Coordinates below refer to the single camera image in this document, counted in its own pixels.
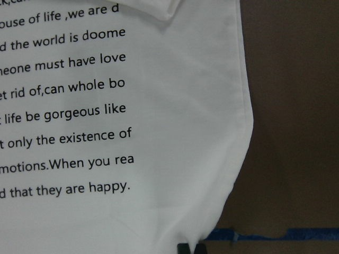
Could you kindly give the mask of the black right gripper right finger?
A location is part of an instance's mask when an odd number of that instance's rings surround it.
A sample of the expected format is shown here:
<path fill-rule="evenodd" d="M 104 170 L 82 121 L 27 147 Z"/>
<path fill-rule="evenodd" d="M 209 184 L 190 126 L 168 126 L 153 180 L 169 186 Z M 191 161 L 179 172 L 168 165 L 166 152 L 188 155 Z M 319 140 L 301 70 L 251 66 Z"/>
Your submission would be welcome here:
<path fill-rule="evenodd" d="M 206 245 L 204 243 L 198 243 L 195 246 L 194 254 L 206 254 Z"/>

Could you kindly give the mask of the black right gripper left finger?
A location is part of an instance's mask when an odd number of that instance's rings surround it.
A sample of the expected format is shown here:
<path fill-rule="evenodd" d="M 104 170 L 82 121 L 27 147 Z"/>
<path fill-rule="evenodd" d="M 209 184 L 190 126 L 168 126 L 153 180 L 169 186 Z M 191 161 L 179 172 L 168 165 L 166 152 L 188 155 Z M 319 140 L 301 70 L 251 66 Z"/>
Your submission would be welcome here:
<path fill-rule="evenodd" d="M 188 243 L 179 243 L 177 245 L 178 254 L 190 254 L 190 247 Z"/>

